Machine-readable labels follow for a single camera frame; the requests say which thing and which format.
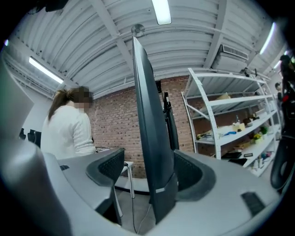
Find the bottle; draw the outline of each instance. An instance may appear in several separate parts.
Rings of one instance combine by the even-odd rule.
[[[240,123],[238,115],[236,115],[236,123]]]

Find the stool leg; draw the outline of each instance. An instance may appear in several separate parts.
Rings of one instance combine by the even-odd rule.
[[[133,184],[133,178],[132,178],[132,168],[129,168],[130,171],[128,171],[128,181],[130,183],[130,194],[132,198],[135,198],[134,194],[134,184]]]
[[[117,204],[117,207],[118,207],[119,216],[122,217],[123,213],[121,211],[121,207],[120,207],[119,202],[118,202],[116,191],[115,191],[115,198],[116,198],[116,204]]]

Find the air conditioner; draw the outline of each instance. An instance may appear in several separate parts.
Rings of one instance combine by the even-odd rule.
[[[247,67],[248,55],[232,47],[220,45],[212,69],[240,72]]]

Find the corrugated metal ceiling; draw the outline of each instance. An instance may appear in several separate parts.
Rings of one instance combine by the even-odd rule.
[[[99,97],[133,84],[130,29],[134,24],[146,29],[139,41],[155,77],[161,79],[187,75],[188,67],[203,67],[211,47],[219,47],[213,42],[218,32],[219,43],[250,54],[267,20],[263,9],[249,0],[168,0],[170,25],[157,25],[151,0],[103,0],[102,11],[96,10],[95,1],[101,0],[69,0],[59,11],[26,14],[10,37],[7,63],[22,68],[25,77],[48,96],[61,86],[32,67],[30,55],[72,85],[89,86]],[[226,14],[218,31],[220,4],[226,4]],[[276,30],[270,46],[254,57],[250,68],[269,73],[268,65],[274,66],[284,43]]]

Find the white metal shelf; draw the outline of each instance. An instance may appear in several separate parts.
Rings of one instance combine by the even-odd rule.
[[[222,95],[224,93],[253,94],[259,89],[257,82],[261,84],[265,83],[265,81],[260,79],[226,73],[201,73],[197,74],[197,76],[207,96]],[[192,77],[189,77],[184,94],[187,99],[201,97],[201,93]]]
[[[259,155],[267,148],[267,146],[271,143],[271,141],[274,140],[274,138],[276,137],[276,134],[279,130],[280,130],[280,126],[274,125],[272,133],[267,135],[265,140],[263,140],[259,144],[253,144],[253,145],[249,146],[248,148],[245,148],[242,151],[242,155],[241,155],[240,159],[245,158],[244,154],[248,154],[248,153],[253,154],[252,157],[247,158],[248,160],[245,162],[243,167],[247,167],[248,165],[250,165],[253,161],[255,161],[259,157]]]
[[[266,116],[260,117],[260,119],[257,119],[252,122],[253,123],[252,126],[245,128],[245,130],[243,130],[241,132],[237,132],[235,135],[227,135],[227,136],[223,136],[223,137],[219,138],[218,145],[222,146],[222,145],[233,142],[234,140],[237,140],[237,139],[245,136],[246,134],[252,132],[253,130],[257,129],[259,126],[261,126],[263,123],[265,123],[276,112],[277,111],[272,111],[271,113],[267,114]],[[204,144],[212,144],[212,145],[216,144],[216,142],[214,141],[213,138],[212,138],[212,140],[197,140],[196,143],[204,143]]]
[[[279,141],[275,141],[274,143],[275,143],[275,151],[274,153],[271,154],[271,156],[269,157],[269,160],[264,163],[262,168],[259,168],[257,170],[250,170],[251,173],[254,174],[255,176],[257,177],[261,176],[263,172],[267,169],[267,167],[270,165],[270,163],[273,161],[273,159],[275,158]]]
[[[211,144],[215,145],[215,155],[217,159],[221,159],[221,146],[242,136],[250,133],[255,130],[259,126],[261,126],[268,119],[271,119],[271,124],[273,130],[274,122],[273,115],[277,114],[277,108],[266,114],[265,116],[260,115],[260,119],[253,121],[253,125],[247,127],[245,130],[241,132],[237,132],[234,135],[228,135],[220,137],[216,125],[215,116],[218,114],[226,113],[226,112],[234,112],[244,108],[251,108],[253,106],[257,106],[261,104],[262,101],[265,102],[268,107],[268,111],[271,111],[271,106],[269,104],[268,99],[274,100],[273,95],[266,95],[264,90],[262,89],[262,85],[265,85],[269,92],[271,93],[267,83],[264,80],[254,78],[253,76],[245,77],[242,75],[231,74],[231,73],[200,73],[195,74],[191,68],[189,68],[190,76],[186,85],[185,90],[182,92],[183,101],[186,106],[187,111],[193,110],[194,113],[188,113],[189,124],[191,126],[191,130],[194,129],[194,123],[192,122],[193,118],[204,117],[209,120],[212,128],[212,138],[211,139],[203,139],[196,140],[196,136],[194,132],[192,132],[195,152],[197,152],[197,144]],[[261,95],[254,96],[254,93],[260,89]],[[208,96],[211,95],[222,95],[224,93],[228,94],[240,94],[241,97],[223,99],[223,100],[212,100],[209,101]],[[195,107],[189,105],[187,103],[187,99],[201,97],[204,101],[204,107],[201,109],[196,109]],[[281,126],[280,117],[278,115],[279,127]]]
[[[246,109],[249,107],[257,106],[261,103],[261,99],[271,98],[272,95],[261,95],[261,96],[248,96],[248,97],[239,97],[239,98],[230,98],[230,99],[221,99],[209,101],[208,104],[211,106],[213,114],[219,115],[228,112],[238,111],[241,109]],[[202,118],[202,115],[193,109],[192,119]],[[207,115],[206,107],[202,107],[199,110],[201,113]]]

